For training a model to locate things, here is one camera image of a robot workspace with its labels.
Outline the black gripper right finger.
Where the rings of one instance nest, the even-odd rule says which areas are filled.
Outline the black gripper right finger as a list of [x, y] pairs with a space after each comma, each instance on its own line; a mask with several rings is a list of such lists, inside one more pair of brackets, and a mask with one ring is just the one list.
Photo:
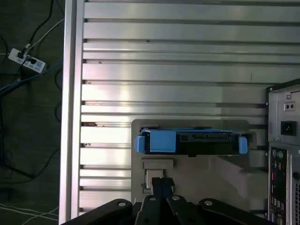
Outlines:
[[161, 196], [166, 200], [179, 225], [273, 225], [274, 222], [225, 202], [204, 198], [198, 204], [173, 193], [172, 178], [161, 178]]

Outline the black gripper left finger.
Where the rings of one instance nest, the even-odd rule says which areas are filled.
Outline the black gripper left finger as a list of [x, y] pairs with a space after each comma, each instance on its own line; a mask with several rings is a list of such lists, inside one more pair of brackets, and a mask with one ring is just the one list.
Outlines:
[[161, 214], [161, 179], [152, 179], [152, 194], [142, 202], [132, 204], [125, 199], [115, 199], [73, 218], [66, 225], [158, 225]]

